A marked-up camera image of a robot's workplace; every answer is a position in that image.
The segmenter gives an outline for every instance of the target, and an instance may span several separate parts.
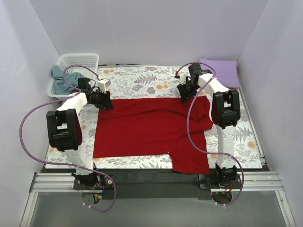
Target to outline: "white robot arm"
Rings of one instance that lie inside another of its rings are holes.
[[[110,101],[110,92],[107,91],[109,80],[98,82],[97,91],[93,91],[90,79],[79,78],[78,87],[82,90],[80,94],[68,99],[62,106],[46,115],[48,138],[51,147],[63,152],[68,160],[77,166],[95,169],[95,164],[86,155],[82,144],[82,132],[78,120],[78,114],[87,104],[94,104],[99,109],[113,109]],[[100,185],[100,176],[92,171],[76,168],[76,174],[72,174],[80,183],[89,188]]]
[[[186,102],[196,95],[196,90],[204,86],[213,76],[211,71],[202,70],[200,64],[194,63],[189,66],[189,74],[180,74],[178,90],[182,102]],[[218,132],[218,152],[228,153],[233,156],[233,139],[235,127],[240,119],[239,92],[224,87],[218,80],[209,82],[205,90],[213,97],[212,120]],[[227,155],[218,155],[216,161],[217,178],[222,183],[235,180],[235,161]]]

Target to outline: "blue towel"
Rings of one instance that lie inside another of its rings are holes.
[[[63,80],[63,71],[59,68],[59,66],[54,65],[52,68],[52,75],[55,81],[53,82],[53,88],[55,90],[56,95],[68,95],[73,88],[68,86]],[[79,72],[66,73],[65,79],[74,87],[78,86],[78,78],[84,77]]]

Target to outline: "floral tablecloth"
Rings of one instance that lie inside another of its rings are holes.
[[[180,97],[177,89],[179,80],[174,73],[179,67],[174,66],[140,66],[140,67],[112,67],[98,68],[101,78],[110,79],[111,99],[130,98],[158,98]],[[210,103],[212,98],[202,91]],[[243,168],[261,168],[259,149],[249,121],[248,113],[240,98],[241,119],[236,128],[234,138],[234,156],[240,161]],[[98,109],[94,105],[86,105],[79,114],[79,121],[83,134],[82,146],[85,147],[89,158],[93,156],[95,132],[98,119]],[[212,129],[205,131],[207,151],[217,152],[217,132]],[[215,167],[217,155],[209,155],[210,168]],[[68,162],[63,152],[49,147],[46,161]],[[168,154],[153,156],[129,156],[93,158],[97,168],[167,168],[172,169],[172,160]],[[46,168],[70,168],[69,166],[46,165]]]

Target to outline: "plastic basket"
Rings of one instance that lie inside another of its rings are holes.
[[[99,55],[97,55],[95,53],[75,53],[75,54],[62,55],[59,58],[57,65],[62,70],[65,70],[65,68],[70,65],[83,65],[83,66],[90,68],[94,72],[97,72],[98,62],[99,62]],[[91,73],[90,71],[88,71],[85,68],[73,67],[73,68],[70,68],[67,70],[67,73],[73,73],[73,72],[79,72],[83,76],[90,78],[90,79],[96,78],[96,76],[93,73]],[[52,78],[52,80],[50,82],[47,94],[50,97],[56,97],[56,98],[68,97],[68,95],[56,95],[54,92],[54,88],[53,88],[53,82],[54,82],[54,78]]]

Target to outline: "lavender fabric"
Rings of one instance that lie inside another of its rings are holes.
[[[240,82],[237,75],[236,61],[213,61],[208,59],[200,59],[200,62],[213,67],[217,72],[216,78],[225,87],[240,87]],[[203,66],[202,69],[209,70],[207,66]]]

